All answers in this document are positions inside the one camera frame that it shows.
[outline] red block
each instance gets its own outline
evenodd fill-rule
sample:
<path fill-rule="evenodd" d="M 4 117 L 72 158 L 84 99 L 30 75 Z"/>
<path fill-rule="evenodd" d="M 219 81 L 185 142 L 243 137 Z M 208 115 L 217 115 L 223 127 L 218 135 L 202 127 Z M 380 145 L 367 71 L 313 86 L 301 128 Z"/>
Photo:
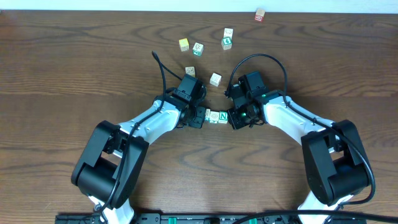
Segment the red block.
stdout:
<path fill-rule="evenodd" d="M 255 16 L 254 20 L 262 22 L 264 18 L 262 16 Z"/>

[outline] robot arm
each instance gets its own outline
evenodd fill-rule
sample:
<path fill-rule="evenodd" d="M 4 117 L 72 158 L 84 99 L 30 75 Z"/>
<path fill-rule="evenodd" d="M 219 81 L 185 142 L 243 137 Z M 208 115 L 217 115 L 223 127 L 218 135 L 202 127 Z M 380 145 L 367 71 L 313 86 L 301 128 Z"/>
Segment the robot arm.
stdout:
<path fill-rule="evenodd" d="M 234 107 L 228 110 L 234 129 L 253 127 L 262 121 L 283 130 L 302 145 L 307 181 L 311 188 L 302 210 L 334 210 L 370 184 L 363 161 L 330 129 L 326 129 L 290 109 L 280 91 L 269 91 L 259 72 L 243 75 L 239 84 L 229 89 Z M 335 123 L 307 111 L 286 96 L 286 101 L 300 113 L 333 128 L 355 143 L 368 162 L 355 125 L 348 120 Z M 344 152 L 332 160 L 330 153 Z M 325 215 L 299 215 L 303 223 L 322 224 Z"/>
<path fill-rule="evenodd" d="M 103 205 L 116 184 L 119 169 L 122 169 L 116 193 L 104 210 L 110 224 L 129 223 L 134 215 L 128 198 L 137 183 L 149 145 L 177 125 L 202 127 L 205 108 L 198 105 L 206 96 L 204 84 L 185 75 L 180 86 L 170 92 L 171 95 L 157 96 L 148 110 L 130 121 L 118 125 L 107 121 L 98 124 L 72 173 L 72 183 L 96 205 Z M 143 121 L 127 141 L 135 123 L 156 111 L 163 97 L 164 104 L 159 112 Z M 127 152 L 123 167 L 101 157 L 103 152 L 118 157 Z"/>

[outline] cable wire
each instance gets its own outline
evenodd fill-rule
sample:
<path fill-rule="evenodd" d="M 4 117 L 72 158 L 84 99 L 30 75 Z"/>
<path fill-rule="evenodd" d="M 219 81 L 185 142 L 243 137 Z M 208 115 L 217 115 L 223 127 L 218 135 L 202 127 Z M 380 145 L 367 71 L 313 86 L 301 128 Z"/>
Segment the cable wire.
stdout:
<path fill-rule="evenodd" d="M 363 164 L 364 164 L 364 166 L 365 166 L 366 173 L 368 174 L 368 177 L 369 177 L 369 179 L 370 179 L 371 192 L 369 193 L 368 197 L 366 197 L 366 198 L 363 199 L 363 200 L 358 200 L 358 201 L 354 201 L 354 202 L 341 202 L 339 205 L 359 205 L 359 204 L 362 204 L 362 203 L 369 202 L 369 201 L 373 198 L 374 193 L 375 193 L 375 191 L 376 191 L 376 181 L 374 180 L 374 174 L 373 174 L 373 171 L 372 171 L 372 169 L 371 169 L 371 166 L 370 166 L 369 163 L 366 161 L 366 159 L 363 157 L 363 155 L 360 153 L 360 151 L 358 150 L 358 148 L 353 144 L 352 141 L 350 141 L 348 138 L 346 138 L 345 136 L 343 136 L 342 134 L 340 134 L 340 133 L 339 133 L 338 131 L 336 131 L 335 129 L 333 129 L 333 128 L 331 128 L 331 127 L 329 127 L 329 126 L 327 126 L 327 125 L 325 125 L 325 124 L 323 124 L 323 123 L 317 121 L 316 118 L 311 118 L 311 117 L 307 116 L 306 114 L 301 113 L 299 110 L 295 109 L 295 108 L 290 104 L 290 102 L 288 102 L 288 101 L 286 100 L 286 92 L 287 92 L 287 72 L 286 72 L 285 67 L 282 65 L 282 63 L 281 63 L 280 61 L 278 61 L 276 58 L 274 58 L 274 57 L 271 56 L 271 55 L 267 55 L 267 54 L 253 54 L 253 55 L 250 55 L 250 56 L 246 57 L 245 59 L 243 59 L 241 62 L 238 63 L 238 65 L 237 65 L 237 66 L 235 67 L 235 69 L 232 71 L 231 77 L 229 78 L 229 83 L 228 83 L 227 90 L 225 91 L 225 95 L 226 95 L 227 97 L 229 97 L 229 91 L 230 91 L 230 89 L 231 89 L 231 82 L 232 82 L 233 76 L 234 76 L 236 70 L 238 69 L 238 67 L 241 66 L 245 61 L 249 60 L 250 58 L 257 57 L 257 56 L 263 56 L 263 57 L 267 57 L 267 58 L 273 59 L 273 61 L 275 61 L 276 63 L 278 63 L 279 67 L 282 69 L 282 71 L 283 71 L 283 73 L 284 73 L 284 89 L 283 89 L 283 91 L 282 91 L 282 97 L 283 97 L 284 103 L 285 103 L 292 111 L 296 112 L 296 113 L 299 114 L 300 116 L 303 116 L 304 118 L 306 118 L 306 119 L 308 119 L 308 120 L 310 120 L 310 121 L 313 121 L 313 123 L 315 123 L 315 124 L 317 124 L 317 125 L 319 125 L 319 126 L 325 128 L 325 129 L 328 129 L 328 130 L 332 131 L 336 136 L 338 136 L 338 137 L 340 138 L 340 140 L 342 140 L 343 142 L 347 143 L 347 145 L 359 156 L 359 158 L 361 158 L 361 160 L 362 160 L 362 162 L 363 162 Z"/>
<path fill-rule="evenodd" d="M 244 218 L 236 220 L 233 224 L 241 224 L 243 222 L 249 221 L 254 218 L 263 218 L 274 215 L 329 215 L 329 216 L 339 216 L 345 218 L 355 218 L 361 220 L 372 220 L 372 221 L 385 222 L 385 223 L 398 223 L 397 217 L 373 215 L 361 212 L 346 212 L 346 211 L 334 211 L 334 210 L 269 210 L 254 215 L 248 215 Z"/>
<path fill-rule="evenodd" d="M 129 136 L 127 137 L 126 147 L 125 147 L 125 149 L 124 149 L 124 152 L 123 152 L 123 155 L 122 155 L 120 164 L 119 164 L 118 174 L 117 174 L 117 176 L 116 176 L 116 180 L 115 180 L 115 183 L 114 183 L 114 185 L 113 185 L 112 191 L 111 191 L 111 193 L 110 193 L 110 195 L 109 195 L 107 201 L 105 201 L 104 205 L 102 205 L 99 209 L 97 209 L 97 210 L 95 211 L 96 213 L 100 213 L 101 215 L 103 214 L 105 208 L 111 203 L 111 201 L 112 201 L 112 199 L 113 199 L 113 197 L 114 197 L 114 195 L 115 195 L 115 193 L 116 193 L 116 191 L 117 191 L 117 189 L 118 189 L 118 187 L 119 187 L 120 178 L 121 178 L 121 174 L 122 174 L 123 167 L 124 167 L 124 161 L 126 160 L 126 156 L 127 156 L 127 154 L 129 153 L 128 151 L 129 151 L 129 146 L 130 146 L 130 141 L 131 141 L 132 135 L 134 134 L 135 130 L 136 130 L 144 121 L 146 121 L 148 118 L 150 118 L 151 116 L 153 116 L 153 115 L 155 115 L 156 113 L 158 113 L 158 112 L 162 109 L 163 104 L 164 104 L 164 100 L 165 100 L 165 96 L 166 96 L 166 77 L 165 77 L 165 75 L 164 75 L 163 68 L 164 68 L 165 66 L 160 62 L 160 59 L 159 59 L 159 57 L 157 56 L 156 52 L 152 51 L 152 56 L 154 57 L 154 59 L 155 59 L 155 60 L 157 61 L 157 63 L 159 64 L 160 72 L 161 72 L 161 74 L 162 74 L 162 79 L 163 79 L 163 95 L 162 95 L 162 102 L 160 103 L 160 106 L 159 106 L 155 111 L 153 111 L 151 114 L 148 114 L 145 118 L 142 118 L 140 121 L 136 122 L 136 123 L 134 124 L 134 126 L 131 128 L 131 131 L 130 131 L 130 133 L 129 133 Z"/>
<path fill-rule="evenodd" d="M 182 80 L 181 77 L 179 77 L 179 76 L 176 75 L 174 72 L 172 72 L 170 69 L 168 69 L 166 66 L 164 66 L 164 64 L 162 64 L 162 67 L 163 67 L 164 69 L 166 69 L 166 71 L 168 71 L 170 74 L 172 74 L 175 78 L 178 78 L 179 80 Z"/>

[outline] white block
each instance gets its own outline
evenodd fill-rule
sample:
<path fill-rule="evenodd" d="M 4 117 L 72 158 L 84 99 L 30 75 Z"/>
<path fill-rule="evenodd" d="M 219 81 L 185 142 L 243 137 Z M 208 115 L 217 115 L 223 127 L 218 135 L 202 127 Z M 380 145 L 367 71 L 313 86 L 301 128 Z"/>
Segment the white block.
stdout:
<path fill-rule="evenodd" d="M 191 76 L 193 76 L 193 77 L 196 77 L 195 76 L 195 67 L 185 67 L 185 73 L 186 74 L 188 74 L 188 75 L 191 75 Z"/>
<path fill-rule="evenodd" d="M 254 20 L 262 22 L 264 19 L 264 15 L 266 14 L 266 11 L 263 9 L 257 9 L 256 15 L 254 16 Z"/>
<path fill-rule="evenodd" d="M 205 46 L 203 46 L 203 44 L 195 43 L 195 45 L 192 48 L 193 54 L 197 55 L 197 56 L 201 56 L 204 48 L 205 48 Z"/>
<path fill-rule="evenodd" d="M 221 75 L 213 73 L 213 75 L 210 78 L 210 84 L 218 86 L 221 81 Z"/>
<path fill-rule="evenodd" d="M 220 117 L 218 118 L 218 122 L 221 124 L 228 123 L 228 113 L 225 111 L 220 111 Z"/>
<path fill-rule="evenodd" d="M 206 109 L 206 113 L 205 113 L 205 121 L 208 121 L 210 119 L 210 109 Z"/>
<path fill-rule="evenodd" d="M 187 38 L 181 39 L 178 42 L 180 43 L 181 51 L 189 50 L 189 43 Z"/>
<path fill-rule="evenodd" d="M 210 118 L 209 121 L 210 123 L 218 123 L 218 118 L 220 117 L 220 113 L 219 112 L 215 112 L 215 111 L 211 111 L 210 112 Z"/>
<path fill-rule="evenodd" d="M 232 40 L 229 37 L 224 37 L 223 40 L 221 41 L 221 46 L 223 46 L 224 50 L 231 49 L 232 47 Z"/>
<path fill-rule="evenodd" d="M 231 28 L 225 28 L 224 29 L 224 37 L 229 37 L 232 40 L 232 34 L 234 32 L 234 29 Z"/>

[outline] green connector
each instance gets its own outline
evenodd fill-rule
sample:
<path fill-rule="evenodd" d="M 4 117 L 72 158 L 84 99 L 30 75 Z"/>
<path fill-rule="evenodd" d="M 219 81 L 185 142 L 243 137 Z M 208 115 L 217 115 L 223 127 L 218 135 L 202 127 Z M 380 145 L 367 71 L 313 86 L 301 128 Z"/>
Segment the green connector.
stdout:
<path fill-rule="evenodd" d="M 249 224 L 257 224 L 257 218 L 249 220 Z"/>
<path fill-rule="evenodd" d="M 197 55 L 197 56 L 200 56 L 200 52 L 197 51 L 197 50 L 193 50 L 193 54 L 194 54 L 194 55 Z"/>
<path fill-rule="evenodd" d="M 169 218 L 169 224 L 177 224 L 177 218 Z"/>

